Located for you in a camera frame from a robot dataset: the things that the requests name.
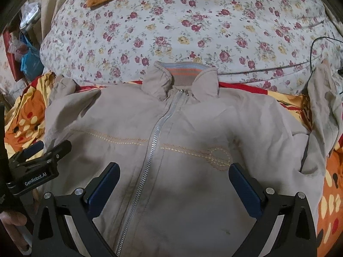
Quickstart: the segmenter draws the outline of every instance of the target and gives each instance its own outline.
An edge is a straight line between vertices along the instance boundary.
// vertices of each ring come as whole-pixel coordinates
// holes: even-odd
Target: screw
[[[77,188],[75,191],[74,191],[75,195],[79,196],[83,193],[83,188]]]
[[[275,193],[275,190],[272,189],[271,187],[267,187],[267,188],[265,189],[265,192],[267,192],[268,194],[272,195],[272,194]]]
[[[44,199],[49,199],[51,197],[51,193],[47,192],[44,194]]]
[[[301,198],[301,199],[305,199],[305,194],[303,192],[298,192],[298,196]]]

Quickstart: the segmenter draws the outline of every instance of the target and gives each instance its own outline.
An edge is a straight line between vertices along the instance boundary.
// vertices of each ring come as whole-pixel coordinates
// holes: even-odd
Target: finger
[[[4,224],[4,227],[14,244],[22,251],[27,251],[28,244],[18,229],[14,225],[9,224]]]
[[[27,222],[26,216],[16,211],[4,211],[0,214],[0,219],[4,224],[14,224],[24,226]]]
[[[32,190],[32,195],[33,195],[33,208],[35,210],[35,213],[38,212],[38,208],[39,208],[39,193],[38,190],[35,188],[34,190]]]

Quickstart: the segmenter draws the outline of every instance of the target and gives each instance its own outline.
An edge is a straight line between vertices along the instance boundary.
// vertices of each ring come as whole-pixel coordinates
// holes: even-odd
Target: black clamp
[[[233,257],[258,257],[279,215],[284,215],[281,228],[266,257],[316,257],[316,231],[303,192],[295,196],[278,195],[265,190],[238,164],[229,168],[229,179],[251,217],[257,219],[250,233]]]
[[[85,189],[77,188],[71,195],[44,194],[33,232],[32,256],[82,257],[66,223],[70,215],[88,253],[94,256],[115,257],[100,235],[92,219],[98,217],[120,178],[120,168],[111,162]]]

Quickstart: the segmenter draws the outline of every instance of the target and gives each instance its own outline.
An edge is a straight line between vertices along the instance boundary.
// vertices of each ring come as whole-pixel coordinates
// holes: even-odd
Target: embroidered stitching
[[[225,152],[221,148],[215,148],[215,150],[213,150],[211,152],[213,153],[214,151],[217,151],[217,150],[223,151],[229,157],[228,162],[220,161],[220,160],[218,160],[218,158],[212,157],[211,154],[208,154],[208,153],[207,153],[207,155],[209,155],[209,156],[207,157],[207,156],[200,155],[200,154],[197,154],[197,153],[191,153],[191,152],[187,152],[187,151],[176,150],[176,149],[168,148],[168,147],[160,147],[160,149],[171,150],[171,151],[175,151],[175,152],[180,152],[180,153],[184,153],[184,154],[193,155],[195,157],[204,158],[204,159],[209,160],[211,163],[214,163],[214,164],[216,164],[218,166],[230,166],[230,156],[229,156],[229,154],[227,152]]]
[[[94,133],[89,132],[89,131],[83,131],[83,130],[78,130],[78,129],[72,129],[72,131],[87,133],[87,134],[93,135],[93,136],[95,136],[95,137],[98,137],[98,138],[100,138],[100,139],[103,139],[103,140],[106,140],[106,141],[108,141],[108,142],[115,143],[115,144],[128,144],[128,145],[129,145],[129,144],[134,144],[134,145],[138,145],[138,146],[142,146],[142,145],[143,145],[143,144],[136,143],[136,142],[116,142],[116,141],[110,140],[110,139],[108,139],[108,138],[105,138],[105,137],[103,137],[103,136],[108,136],[109,138],[114,139],[114,140],[118,140],[118,141],[131,141],[131,140],[132,140],[132,141],[137,140],[137,141],[140,141],[140,142],[146,142],[146,141],[147,141],[147,140],[139,139],[139,138],[136,138],[136,139],[133,139],[133,138],[120,139],[120,138],[116,138],[116,137],[109,136],[109,135],[107,135],[107,134],[102,134],[102,133],[100,133],[100,132],[98,132],[98,131],[96,131],[96,130],[93,130],[93,131],[99,133],[100,135],[94,134]]]

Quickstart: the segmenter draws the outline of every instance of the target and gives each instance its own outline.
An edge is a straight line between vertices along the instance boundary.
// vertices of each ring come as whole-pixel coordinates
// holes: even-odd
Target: metal zipper
[[[154,156],[154,152],[156,150],[157,139],[159,137],[159,133],[161,131],[161,127],[170,118],[170,116],[174,113],[174,111],[176,109],[176,105],[177,105],[179,99],[182,97],[182,94],[184,92],[185,92],[184,90],[179,90],[178,91],[178,93],[173,98],[173,101],[172,101],[171,107],[169,108],[169,111],[167,112],[167,114],[165,116],[163,116],[159,120],[159,122],[157,123],[157,126],[155,127],[155,132],[154,132],[154,136],[152,138],[150,153],[149,153],[149,157],[148,157],[148,160],[147,160],[147,163],[146,163],[146,167],[145,167],[143,176],[141,178],[141,181],[140,181],[140,183],[138,185],[138,189],[137,189],[136,195],[134,197],[134,200],[132,202],[131,209],[128,212],[127,217],[125,219],[124,227],[123,227],[123,229],[121,231],[120,239],[118,241],[118,245],[117,245],[117,248],[116,248],[116,256],[117,257],[120,256],[121,249],[123,247],[124,240],[125,240],[125,237],[126,237],[126,233],[127,233],[128,229],[129,229],[129,225],[130,225],[131,219],[133,217],[133,213],[134,213],[134,211],[135,211],[135,209],[137,207],[137,204],[138,204],[139,198],[141,196],[141,193],[142,193],[142,190],[143,190],[146,178],[148,176],[148,173],[149,173],[149,170],[150,170],[150,166],[151,166],[151,163],[152,163],[152,159],[153,159],[153,156]]]

